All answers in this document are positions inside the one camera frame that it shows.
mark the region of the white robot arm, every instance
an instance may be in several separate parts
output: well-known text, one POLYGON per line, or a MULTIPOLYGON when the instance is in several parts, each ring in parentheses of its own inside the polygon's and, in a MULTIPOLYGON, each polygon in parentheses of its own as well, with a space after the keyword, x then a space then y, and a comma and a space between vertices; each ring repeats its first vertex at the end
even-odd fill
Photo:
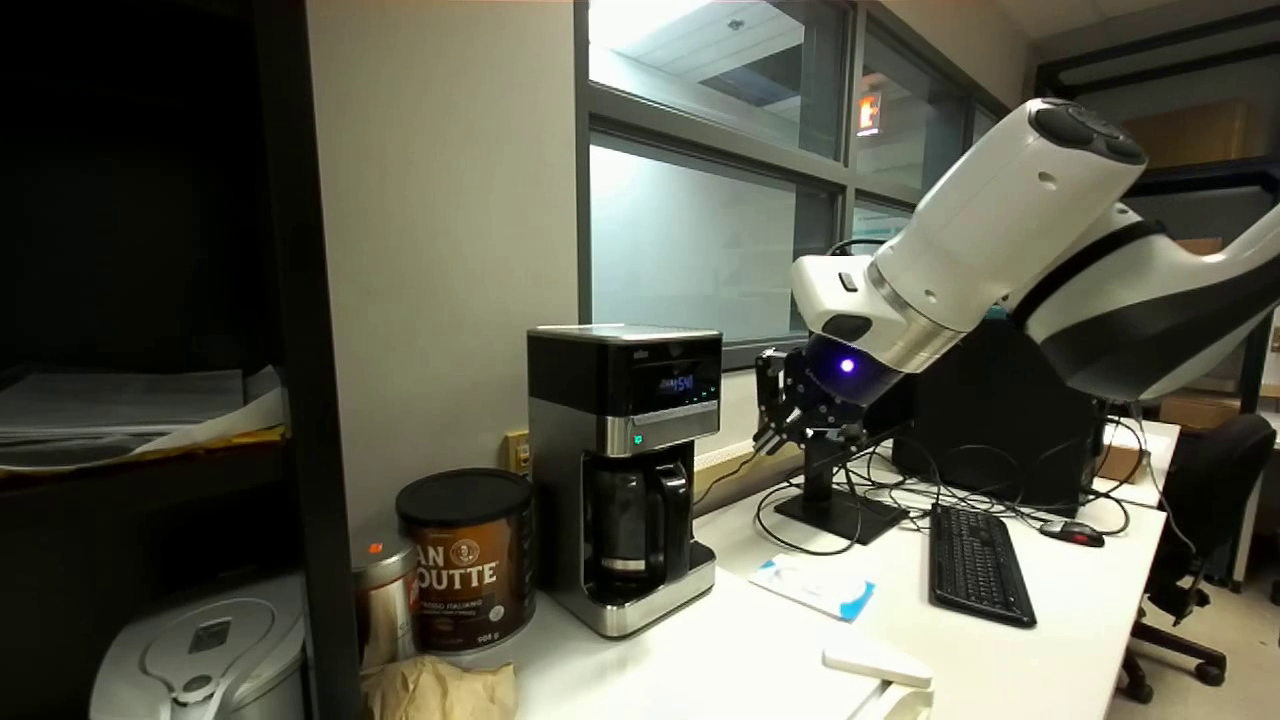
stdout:
POLYGON ((1139 171, 1144 154, 1091 113, 1020 103, 877 255, 797 259, 813 375, 844 405, 871 405, 987 311, 1020 311, 1088 397, 1188 384, 1280 302, 1280 212, 1218 255, 1188 255, 1119 204, 1139 171))

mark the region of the coffee maker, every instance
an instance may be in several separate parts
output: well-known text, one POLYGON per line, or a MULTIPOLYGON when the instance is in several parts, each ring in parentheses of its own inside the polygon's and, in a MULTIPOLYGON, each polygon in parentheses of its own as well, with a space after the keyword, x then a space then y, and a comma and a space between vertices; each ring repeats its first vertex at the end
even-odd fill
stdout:
POLYGON ((716 554, 690 537, 690 437, 716 430, 718 334, 527 334, 538 584, 601 638, 711 593, 716 554))

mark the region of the office chair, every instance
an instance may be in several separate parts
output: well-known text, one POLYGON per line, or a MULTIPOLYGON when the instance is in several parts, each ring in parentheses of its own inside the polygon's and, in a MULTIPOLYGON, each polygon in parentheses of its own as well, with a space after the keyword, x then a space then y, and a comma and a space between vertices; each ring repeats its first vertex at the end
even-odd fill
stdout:
MULTIPOLYGON (((1165 609, 1172 625, 1180 625, 1197 604, 1206 604, 1200 578, 1214 554, 1231 548, 1247 493, 1262 477, 1273 443, 1275 430, 1253 414, 1231 417, 1210 433, 1180 433, 1165 486, 1166 526, 1149 578, 1149 604, 1165 609)), ((1192 677, 1200 684, 1214 690, 1226 677, 1226 658, 1218 650, 1192 643, 1144 620, 1132 625, 1132 640, 1192 658, 1192 677)), ((1119 697, 1149 705, 1150 684, 1132 650, 1124 654, 1119 673, 1119 697)))

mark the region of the desk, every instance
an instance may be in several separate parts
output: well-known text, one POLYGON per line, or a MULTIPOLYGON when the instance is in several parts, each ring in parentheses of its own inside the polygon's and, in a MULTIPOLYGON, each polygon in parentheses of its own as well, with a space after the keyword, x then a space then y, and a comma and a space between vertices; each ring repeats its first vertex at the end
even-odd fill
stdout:
MULTIPOLYGON (((1166 470, 1166 430, 1149 425, 1157 477, 1166 470)), ((890 528, 866 548, 831 557, 831 571, 871 578, 877 596, 857 625, 841 625, 743 578, 783 554, 755 526, 758 497, 694 520, 716 548, 716 590, 632 640, 601 640, 538 596, 521 634, 515 677, 523 720, 819 720, 849 716, 871 680, 831 673, 819 650, 841 634, 888 640, 937 673, 937 720, 1084 720, 1105 716, 1139 609, 1165 514, 1129 508, 1129 533, 1106 548, 1043 542, 1008 526, 1039 625, 1030 634, 928 604, 922 533, 890 528)), ((774 533, 809 548, 844 542, 762 514, 774 533)), ((1110 505, 1079 520, 1119 526, 1110 505)))

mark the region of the black keyboard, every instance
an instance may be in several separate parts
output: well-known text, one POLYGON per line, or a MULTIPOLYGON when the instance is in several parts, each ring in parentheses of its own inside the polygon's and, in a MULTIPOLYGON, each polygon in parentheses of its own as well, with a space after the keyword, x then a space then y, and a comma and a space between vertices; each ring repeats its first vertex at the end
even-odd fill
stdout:
POLYGON ((997 625, 1035 628, 1035 609, 997 514, 931 508, 928 601, 997 625))

